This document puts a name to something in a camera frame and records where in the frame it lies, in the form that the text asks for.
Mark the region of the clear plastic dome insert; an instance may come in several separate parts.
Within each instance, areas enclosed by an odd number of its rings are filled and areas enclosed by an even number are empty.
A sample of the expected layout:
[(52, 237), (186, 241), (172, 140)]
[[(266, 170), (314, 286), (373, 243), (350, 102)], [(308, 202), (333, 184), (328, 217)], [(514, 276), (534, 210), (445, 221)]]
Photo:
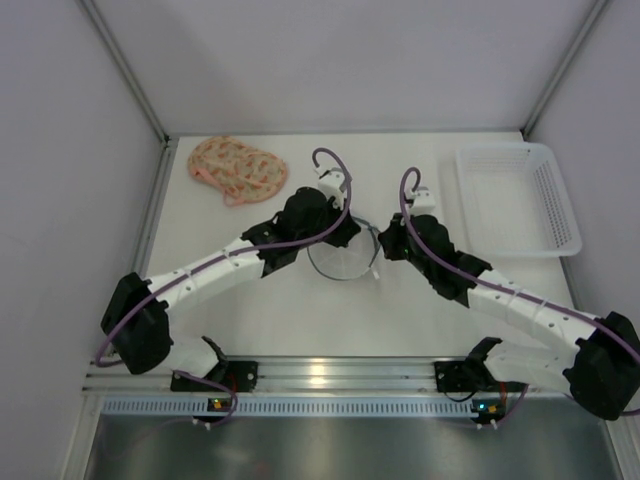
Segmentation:
[(361, 231), (349, 241), (347, 247), (318, 243), (307, 248), (311, 266), (320, 276), (337, 282), (354, 281), (367, 275), (379, 279), (375, 266), (381, 250), (379, 229), (363, 218), (355, 217), (354, 220)]

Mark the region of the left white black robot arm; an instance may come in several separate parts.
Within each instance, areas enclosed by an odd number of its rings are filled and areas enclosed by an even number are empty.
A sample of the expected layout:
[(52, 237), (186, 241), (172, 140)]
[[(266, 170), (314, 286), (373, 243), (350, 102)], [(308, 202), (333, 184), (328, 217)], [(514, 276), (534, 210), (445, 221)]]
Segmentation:
[(221, 251), (156, 277), (136, 272), (122, 277), (100, 323), (119, 363), (132, 375), (164, 368), (183, 377), (220, 381), (228, 358), (210, 338), (178, 333), (179, 315), (291, 265), (309, 245), (347, 246), (360, 231), (350, 214), (351, 200), (350, 192), (338, 199), (301, 187), (270, 220), (252, 226)]

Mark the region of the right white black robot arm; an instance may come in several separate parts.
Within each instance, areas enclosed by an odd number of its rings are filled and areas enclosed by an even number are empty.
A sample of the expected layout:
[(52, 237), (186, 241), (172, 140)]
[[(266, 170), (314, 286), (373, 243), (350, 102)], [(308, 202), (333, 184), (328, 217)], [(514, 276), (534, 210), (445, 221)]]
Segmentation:
[(628, 406), (639, 390), (639, 336), (627, 317), (598, 317), (537, 297), (490, 263), (456, 249), (432, 215), (395, 214), (378, 240), (386, 259), (410, 263), (444, 299), (540, 342), (532, 348), (482, 339), (460, 365), (472, 390), (527, 384), (570, 396), (604, 420), (631, 415)]

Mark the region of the pink floral mesh laundry bag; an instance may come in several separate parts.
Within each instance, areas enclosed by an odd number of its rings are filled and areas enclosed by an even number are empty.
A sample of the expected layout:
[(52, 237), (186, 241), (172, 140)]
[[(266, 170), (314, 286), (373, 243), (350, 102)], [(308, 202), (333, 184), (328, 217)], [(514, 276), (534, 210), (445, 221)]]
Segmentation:
[(199, 143), (187, 159), (190, 176), (223, 195), (226, 206), (264, 202), (283, 188), (286, 162), (230, 136), (210, 137)]

